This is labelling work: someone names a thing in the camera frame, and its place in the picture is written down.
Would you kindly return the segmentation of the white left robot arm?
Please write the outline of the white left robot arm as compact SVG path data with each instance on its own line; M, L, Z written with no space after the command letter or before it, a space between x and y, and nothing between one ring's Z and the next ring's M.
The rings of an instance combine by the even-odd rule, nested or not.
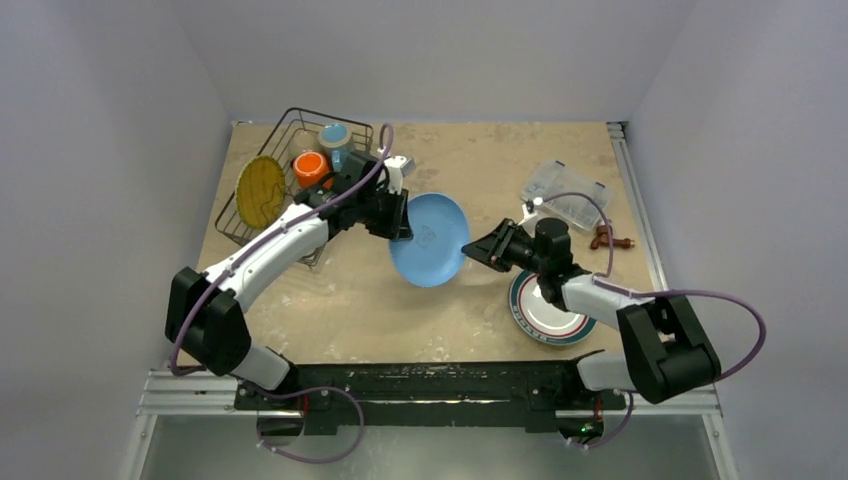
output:
M414 169L411 157L378 160L354 152L340 171L296 194L278 220L236 253L202 272L180 270L165 323L174 350L218 376L253 383L272 408L292 405L297 369L252 339L246 312L286 270L355 224L387 240L411 239L403 181Z

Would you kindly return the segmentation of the red translucent cup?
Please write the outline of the red translucent cup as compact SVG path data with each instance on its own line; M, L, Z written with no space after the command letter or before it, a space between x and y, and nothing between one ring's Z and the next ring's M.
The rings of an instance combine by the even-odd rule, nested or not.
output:
M297 184L302 189L319 183L327 184L329 179L322 178L333 172L324 154L317 151L307 151L296 156L292 160L292 169Z

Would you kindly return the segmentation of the blue butterfly mug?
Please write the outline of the blue butterfly mug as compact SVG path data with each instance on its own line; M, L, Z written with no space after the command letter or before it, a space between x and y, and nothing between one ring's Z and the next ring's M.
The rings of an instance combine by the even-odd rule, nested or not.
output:
M341 123L325 125L318 133L318 141L336 172L342 170L350 153L355 150L352 130Z

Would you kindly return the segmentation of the round woven bamboo mat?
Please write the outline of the round woven bamboo mat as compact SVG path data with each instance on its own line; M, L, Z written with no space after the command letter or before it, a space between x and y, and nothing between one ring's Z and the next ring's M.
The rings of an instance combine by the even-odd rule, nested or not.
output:
M258 156L247 162L234 189L242 222L256 230L273 224L282 211L284 190L284 171L273 157Z

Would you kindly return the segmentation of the blue plate with bamboo pattern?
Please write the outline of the blue plate with bamboo pattern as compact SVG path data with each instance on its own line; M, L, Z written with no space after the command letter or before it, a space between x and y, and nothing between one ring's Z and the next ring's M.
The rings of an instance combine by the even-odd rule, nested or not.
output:
M410 199L407 213L413 237L389 242L393 267L416 287L447 283L464 265L461 249L471 241L464 210L451 197L429 192Z

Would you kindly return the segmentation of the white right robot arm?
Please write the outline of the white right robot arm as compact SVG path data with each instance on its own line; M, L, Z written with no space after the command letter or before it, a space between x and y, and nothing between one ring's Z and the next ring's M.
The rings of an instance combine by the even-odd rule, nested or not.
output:
M492 270L519 267L534 274L548 304L618 331L621 352L583 355L564 376L561 392L569 404L584 407L601 390L615 389L659 404L718 379L721 362L685 295L606 283L575 261L571 243L569 226L561 220L544 218L528 233L505 219L461 249Z

